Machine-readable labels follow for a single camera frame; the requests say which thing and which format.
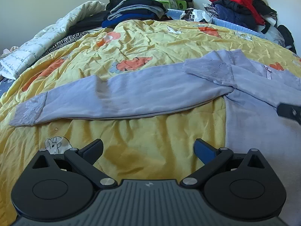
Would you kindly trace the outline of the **lavender long-sleeve shirt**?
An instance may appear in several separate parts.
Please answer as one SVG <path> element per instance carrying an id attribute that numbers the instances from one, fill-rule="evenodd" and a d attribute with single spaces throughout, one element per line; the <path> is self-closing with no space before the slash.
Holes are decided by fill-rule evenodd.
<path id="1" fill-rule="evenodd" d="M 219 96 L 226 102 L 226 147 L 263 152 L 287 191 L 281 218 L 300 225 L 300 125 L 276 113 L 281 103 L 300 104 L 300 78 L 250 60 L 241 50 L 212 51 L 107 81 L 88 76 L 19 104 L 10 125 L 151 117 L 188 110 Z"/>

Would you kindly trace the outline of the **black clothes on pile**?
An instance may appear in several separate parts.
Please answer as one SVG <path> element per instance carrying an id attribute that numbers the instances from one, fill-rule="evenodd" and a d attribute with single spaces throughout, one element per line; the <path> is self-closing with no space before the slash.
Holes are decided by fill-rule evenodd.
<path id="1" fill-rule="evenodd" d="M 266 0 L 253 0 L 252 5 L 265 21 L 261 33 L 266 34 L 270 27 L 277 25 L 277 11 L 272 9 Z"/>

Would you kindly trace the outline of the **stack of dark folded clothes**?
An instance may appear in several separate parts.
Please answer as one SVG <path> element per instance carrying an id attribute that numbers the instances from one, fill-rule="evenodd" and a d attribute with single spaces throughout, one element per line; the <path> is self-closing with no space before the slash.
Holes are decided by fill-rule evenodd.
<path id="1" fill-rule="evenodd" d="M 120 22 L 137 20 L 157 20 L 167 13 L 162 3 L 155 0 L 122 0 L 110 10 L 110 14 L 102 22 L 102 27 L 113 27 Z"/>

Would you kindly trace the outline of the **yellow carrot-print quilt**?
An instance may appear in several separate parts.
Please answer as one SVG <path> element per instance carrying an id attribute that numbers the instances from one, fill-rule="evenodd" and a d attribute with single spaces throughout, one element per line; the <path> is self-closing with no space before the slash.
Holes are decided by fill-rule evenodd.
<path id="1" fill-rule="evenodd" d="M 46 142 L 82 148 L 101 139 L 105 151 L 95 165 L 116 180 L 181 180 L 201 166 L 193 154 L 196 138 L 224 146 L 226 105 L 221 97 L 172 115 L 134 120 L 61 119 L 15 128 L 9 121 L 19 103 L 90 75 L 106 80 L 116 75 L 118 64 L 123 73 L 129 73 L 199 58 L 213 50 L 236 49 L 249 59 L 300 76 L 300 59 L 275 43 L 187 21 L 125 21 L 40 59 L 1 97 L 1 225 L 15 220 L 11 190 Z"/>

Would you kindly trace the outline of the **navy blue jacket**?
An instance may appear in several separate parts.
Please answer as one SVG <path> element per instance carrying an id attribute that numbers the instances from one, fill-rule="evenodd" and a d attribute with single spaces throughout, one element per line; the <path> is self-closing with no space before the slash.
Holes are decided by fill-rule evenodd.
<path id="1" fill-rule="evenodd" d="M 230 0 L 217 0 L 212 3 L 221 20 L 254 30 L 257 23 L 252 12 L 243 5 Z"/>

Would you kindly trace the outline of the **white printed quilt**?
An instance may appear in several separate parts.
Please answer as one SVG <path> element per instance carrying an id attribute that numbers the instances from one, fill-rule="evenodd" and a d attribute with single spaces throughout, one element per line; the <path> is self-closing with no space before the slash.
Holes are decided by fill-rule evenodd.
<path id="1" fill-rule="evenodd" d="M 64 38 L 71 26 L 86 17 L 104 11 L 100 1 L 88 1 L 74 8 L 56 23 L 38 32 L 31 40 L 1 59 L 1 76 L 16 80 L 27 68 L 41 58 L 53 44 Z"/>

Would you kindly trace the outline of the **black and white crumpled cloth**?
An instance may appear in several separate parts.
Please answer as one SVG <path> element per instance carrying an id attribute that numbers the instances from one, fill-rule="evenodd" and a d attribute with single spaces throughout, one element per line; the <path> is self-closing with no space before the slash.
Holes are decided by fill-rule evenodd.
<path id="1" fill-rule="evenodd" d="M 183 11 L 180 16 L 180 20 L 191 21 L 191 22 L 204 22 L 210 24 L 212 22 L 211 17 L 204 10 L 188 8 Z"/>

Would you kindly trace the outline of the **blue knitted blanket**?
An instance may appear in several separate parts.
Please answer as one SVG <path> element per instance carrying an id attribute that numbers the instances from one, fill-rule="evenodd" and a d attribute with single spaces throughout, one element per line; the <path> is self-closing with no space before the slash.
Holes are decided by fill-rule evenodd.
<path id="1" fill-rule="evenodd" d="M 180 20 L 180 17 L 181 17 L 182 13 L 183 13 L 183 11 L 181 11 L 181 10 L 168 9 L 166 15 L 168 17 L 171 17 L 174 20 Z M 251 35 L 257 36 L 257 37 L 262 38 L 262 39 L 267 39 L 265 37 L 265 35 L 262 34 L 262 33 L 250 30 L 248 28 L 239 26 L 237 24 L 234 24 L 234 23 L 231 23 L 231 22 L 228 22 L 228 21 L 223 21 L 223 20 L 218 19 L 218 18 L 211 18 L 211 24 L 214 24 L 214 25 L 220 26 L 220 27 L 225 27 L 225 28 L 228 28 L 228 29 L 231 29 L 231 30 L 251 34 Z"/>

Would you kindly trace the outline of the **green plastic chair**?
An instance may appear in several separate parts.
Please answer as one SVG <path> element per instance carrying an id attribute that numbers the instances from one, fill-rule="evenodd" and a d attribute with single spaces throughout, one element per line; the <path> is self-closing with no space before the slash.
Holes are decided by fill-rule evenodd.
<path id="1" fill-rule="evenodd" d="M 171 4 L 170 4 L 170 1 L 167 1 L 167 0 L 155 0 L 157 2 L 160 2 L 163 4 L 163 6 L 166 8 L 166 9 L 171 9 Z M 186 1 L 183 1 L 183 0 L 176 0 L 176 4 L 177 4 L 177 7 L 178 7 L 178 10 L 186 10 L 187 9 L 187 2 Z"/>

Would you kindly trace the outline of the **black bag by wall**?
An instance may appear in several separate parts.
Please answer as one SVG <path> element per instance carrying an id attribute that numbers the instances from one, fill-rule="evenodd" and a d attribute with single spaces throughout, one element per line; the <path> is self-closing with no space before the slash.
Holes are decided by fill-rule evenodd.
<path id="1" fill-rule="evenodd" d="M 296 54 L 292 33 L 284 25 L 279 25 L 277 29 L 285 40 L 285 48 Z"/>

